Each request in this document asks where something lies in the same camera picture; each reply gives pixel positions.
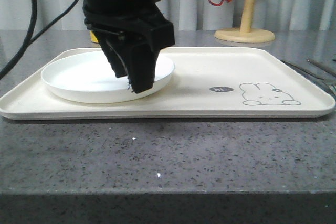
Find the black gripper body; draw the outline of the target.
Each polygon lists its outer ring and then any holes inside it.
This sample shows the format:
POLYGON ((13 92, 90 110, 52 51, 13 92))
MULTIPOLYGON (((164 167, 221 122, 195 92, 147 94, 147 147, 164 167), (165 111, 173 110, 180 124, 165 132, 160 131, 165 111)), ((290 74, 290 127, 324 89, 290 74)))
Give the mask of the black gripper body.
POLYGON ((173 24, 156 3, 160 0, 84 0, 85 24, 103 33, 139 34, 152 50, 175 44, 173 24))

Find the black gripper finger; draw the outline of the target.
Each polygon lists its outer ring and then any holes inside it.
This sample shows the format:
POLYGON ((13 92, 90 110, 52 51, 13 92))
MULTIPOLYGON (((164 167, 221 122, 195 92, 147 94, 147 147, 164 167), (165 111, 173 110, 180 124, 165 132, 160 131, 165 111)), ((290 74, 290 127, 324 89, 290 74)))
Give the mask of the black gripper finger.
POLYGON ((113 45, 118 43, 118 37, 117 35, 109 34, 109 33, 103 33, 101 31, 93 31, 94 36, 97 38, 98 43, 108 61, 110 64, 112 70, 114 71, 114 74, 117 78, 126 77, 127 72, 126 69, 119 58, 118 54, 114 51, 113 45))
POLYGON ((159 52, 159 50, 152 51, 145 41, 126 43, 123 51, 123 64, 135 93, 142 93, 153 88, 159 52))

